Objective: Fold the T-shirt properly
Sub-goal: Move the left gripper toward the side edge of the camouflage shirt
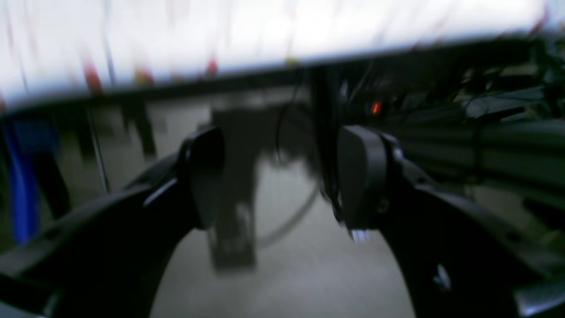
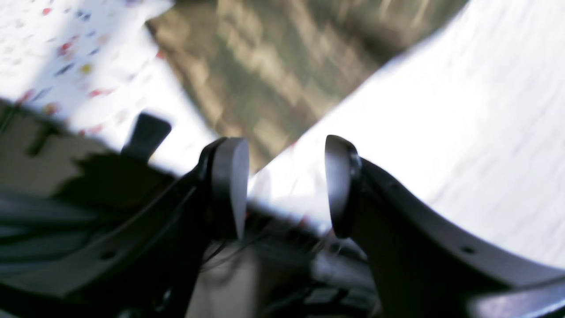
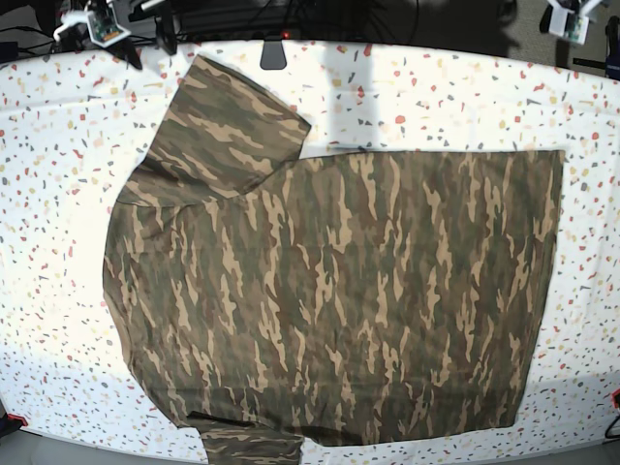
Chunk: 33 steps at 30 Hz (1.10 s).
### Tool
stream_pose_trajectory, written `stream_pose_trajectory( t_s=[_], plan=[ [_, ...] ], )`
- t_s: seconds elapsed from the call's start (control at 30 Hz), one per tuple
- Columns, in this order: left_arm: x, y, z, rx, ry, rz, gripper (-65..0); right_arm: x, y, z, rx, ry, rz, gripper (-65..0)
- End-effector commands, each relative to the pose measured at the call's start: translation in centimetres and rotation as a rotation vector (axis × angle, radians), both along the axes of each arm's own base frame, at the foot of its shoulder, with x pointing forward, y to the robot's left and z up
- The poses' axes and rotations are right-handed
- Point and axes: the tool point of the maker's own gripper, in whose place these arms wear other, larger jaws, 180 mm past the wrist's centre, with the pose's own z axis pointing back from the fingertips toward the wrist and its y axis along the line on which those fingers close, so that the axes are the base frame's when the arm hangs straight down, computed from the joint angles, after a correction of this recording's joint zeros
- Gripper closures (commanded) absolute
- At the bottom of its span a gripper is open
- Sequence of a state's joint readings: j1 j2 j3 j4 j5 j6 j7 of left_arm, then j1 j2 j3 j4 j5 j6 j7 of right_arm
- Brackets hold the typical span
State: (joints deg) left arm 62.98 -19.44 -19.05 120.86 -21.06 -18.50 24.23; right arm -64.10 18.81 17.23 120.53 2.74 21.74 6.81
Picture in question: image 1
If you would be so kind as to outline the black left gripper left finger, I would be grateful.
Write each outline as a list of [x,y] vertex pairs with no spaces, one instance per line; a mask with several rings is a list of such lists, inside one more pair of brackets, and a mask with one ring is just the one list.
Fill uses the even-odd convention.
[[1,255],[1,302],[46,318],[147,318],[167,262],[217,218],[225,137],[210,125],[123,189]]

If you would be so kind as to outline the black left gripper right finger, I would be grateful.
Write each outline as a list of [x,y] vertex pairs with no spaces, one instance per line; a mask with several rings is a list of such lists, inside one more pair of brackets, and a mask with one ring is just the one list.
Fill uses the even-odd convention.
[[562,318],[564,258],[405,159],[362,125],[338,133],[341,218],[379,230],[418,318]]

